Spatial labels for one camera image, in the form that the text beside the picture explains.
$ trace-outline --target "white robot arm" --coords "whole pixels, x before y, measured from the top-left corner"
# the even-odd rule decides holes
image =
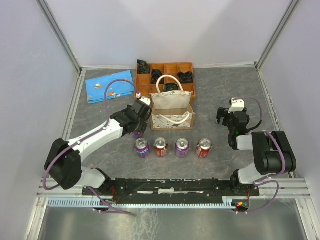
[[[82,162],[94,151],[115,139],[134,131],[143,133],[147,128],[146,121],[149,120],[151,113],[151,100],[141,97],[132,106],[128,105],[126,109],[111,115],[107,126],[107,122],[104,122],[95,129],[69,141],[57,139],[52,144],[44,169],[47,171],[50,164],[63,150],[73,146],[56,161],[49,170],[49,174],[65,190],[76,184],[95,189],[101,187],[110,178],[100,169],[82,166]]]

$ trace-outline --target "blue cloth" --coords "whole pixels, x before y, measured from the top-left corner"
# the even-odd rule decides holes
[[[101,76],[85,81],[86,85],[86,95],[89,104],[94,104],[104,101],[104,94],[106,87],[113,80],[126,79],[133,83],[131,72],[123,71],[112,75]],[[135,88],[128,82],[117,81],[113,83],[106,94],[106,99],[114,99],[119,97],[124,97],[133,94]]]

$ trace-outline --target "gray floor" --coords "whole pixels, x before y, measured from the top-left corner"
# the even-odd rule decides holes
[[[251,200],[252,208],[265,205]],[[90,208],[49,207],[40,240],[306,240],[297,205],[277,200],[260,213],[218,209],[128,209],[134,215]]]
[[[118,70],[87,71],[85,79],[113,74]],[[253,162],[249,151],[234,151],[228,145],[228,129],[215,124],[218,107],[228,107],[231,97],[256,97],[263,107],[262,130],[273,130],[271,116],[254,68],[195,69],[197,99],[193,130],[151,131],[145,138],[152,144],[158,137],[169,142],[169,155],[157,158],[154,151],[148,158],[135,153],[135,139],[128,135],[100,148],[84,165],[101,168],[111,178],[220,178],[228,179],[234,170]],[[114,113],[132,104],[133,96],[109,101]],[[250,127],[259,121],[256,102],[246,101]],[[103,103],[88,104],[83,86],[76,111],[71,138],[95,128],[106,120]],[[191,143],[186,158],[176,158],[175,141],[184,137]],[[213,150],[206,159],[195,156],[198,140],[209,138]],[[250,201],[251,209],[266,204]],[[41,240],[304,240],[307,239],[295,200],[280,199],[258,213],[236,215],[219,209],[128,209],[134,215],[99,214],[87,208],[49,207],[46,210],[39,239]]]
[[[85,79],[92,79],[123,71],[118,69],[88,70]],[[135,80],[135,70],[131,71]],[[192,108],[196,113],[193,130],[151,131],[148,126],[144,138],[153,144],[158,137],[164,137],[169,143],[167,157],[158,158],[154,151],[148,158],[140,158],[135,152],[135,139],[124,136],[91,154],[83,163],[90,168],[100,168],[111,178],[219,178],[229,179],[234,170],[251,164],[251,151],[235,151],[228,145],[228,129],[215,124],[218,107],[229,107],[232,97],[255,97],[263,108],[263,123],[257,129],[273,130],[273,123],[268,111],[255,68],[196,68],[196,101]],[[109,101],[110,113],[124,109],[132,104],[133,96],[126,96]],[[254,100],[245,102],[250,115],[249,127],[255,126],[260,111]],[[83,85],[71,131],[71,138],[80,136],[106,120],[103,102],[88,104],[86,85]],[[186,158],[177,158],[174,154],[178,138],[189,140],[191,149]],[[206,159],[195,156],[195,147],[200,139],[208,138],[213,149]]]

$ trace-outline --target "metal frame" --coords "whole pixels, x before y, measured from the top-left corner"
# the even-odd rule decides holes
[[[68,41],[64,35],[64,33],[61,31],[59,25],[57,24],[57,21],[50,10],[50,7],[46,0],[36,0],[38,3],[40,9],[42,10],[44,16],[46,17],[48,23],[50,24],[54,34],[58,38],[59,42],[61,43],[63,49],[65,50],[65,53],[68,55],[69,59],[71,60],[74,68],[81,72],[81,66],[79,65],[73,51],[70,48],[70,45],[68,44]]]
[[[64,140],[68,140],[70,138],[71,129],[72,129],[72,125],[74,124],[74,119],[77,111],[77,106],[79,103],[81,90],[85,82],[85,76],[86,76],[86,70],[82,70],[76,79],[72,99],[70,102],[65,125],[62,132],[62,139]]]
[[[299,214],[308,239],[314,240],[320,237],[320,223],[316,215],[314,205],[309,194],[309,190],[304,178],[279,178],[279,193],[277,199],[296,199]],[[52,187],[57,184],[52,178],[47,180],[47,186]],[[37,193],[36,202],[30,218],[25,240],[35,240],[39,237],[42,222],[47,207],[74,207],[90,208],[97,207],[100,201],[95,196],[83,196],[82,186],[76,185],[69,190],[57,187],[54,190],[46,191],[43,189],[42,181]],[[252,196],[251,199],[271,199],[276,191],[276,185],[270,183],[259,188],[260,196]],[[158,208],[208,208],[208,209],[231,209],[230,202],[234,199],[245,199],[245,197],[223,197],[223,204],[212,205],[183,205],[157,206]],[[117,208],[154,208],[152,205],[114,205]]]
[[[278,26],[276,27],[275,31],[273,32],[271,39],[269,40],[268,44],[266,45],[265,49],[262,52],[262,55],[258,62],[256,63],[255,67],[257,70],[260,70],[262,66],[265,64],[269,54],[271,53],[272,49],[274,48],[276,42],[278,41],[281,33],[285,29],[287,23],[289,22],[292,14],[294,13],[295,9],[298,6],[300,0],[291,0],[291,3],[287,7],[283,17],[281,18]]]

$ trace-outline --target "white connector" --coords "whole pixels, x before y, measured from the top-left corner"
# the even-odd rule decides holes
[[[231,107],[229,108],[228,113],[234,113],[237,111],[242,112],[243,109],[245,108],[245,101],[243,99],[236,99],[235,97],[231,98]]]

